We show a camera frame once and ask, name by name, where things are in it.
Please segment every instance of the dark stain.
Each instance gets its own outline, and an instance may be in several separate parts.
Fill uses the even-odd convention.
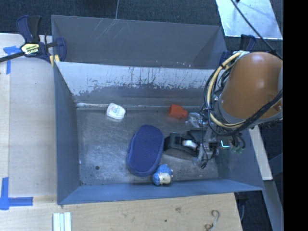
[[[176,207],[175,211],[178,212],[178,213],[181,213],[182,209],[181,209],[181,207]]]

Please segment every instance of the orange block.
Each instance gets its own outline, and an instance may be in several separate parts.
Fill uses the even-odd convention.
[[[169,107],[168,115],[173,118],[185,118],[188,115],[188,111],[184,110],[182,106],[173,103]]]

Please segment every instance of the blue oval sponge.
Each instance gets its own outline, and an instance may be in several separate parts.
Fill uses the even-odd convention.
[[[158,128],[143,125],[134,134],[128,147],[127,166],[136,176],[153,174],[164,148],[164,135]]]

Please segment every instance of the black carpet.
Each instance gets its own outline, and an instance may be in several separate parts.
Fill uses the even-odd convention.
[[[283,35],[283,0],[270,2]],[[221,26],[215,0],[0,0],[0,32],[17,33],[16,20],[25,14],[42,16],[41,35],[51,35],[52,14]],[[239,49],[239,38],[225,37],[225,42],[229,51]],[[281,40],[267,42],[283,56]],[[254,50],[269,48],[257,39]],[[261,129],[269,160],[282,153],[282,130],[282,124]],[[275,183],[283,205],[283,174]],[[271,231],[262,193],[248,192],[240,198],[246,200],[243,230]]]

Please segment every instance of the blue tape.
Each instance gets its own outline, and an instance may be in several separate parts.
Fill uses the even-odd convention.
[[[2,179],[0,210],[8,210],[13,206],[32,206],[33,197],[9,198],[9,178]]]
[[[21,52],[20,48],[16,46],[4,47],[3,50],[8,55]],[[6,64],[6,74],[8,75],[10,72],[11,72],[11,60],[8,60]]]

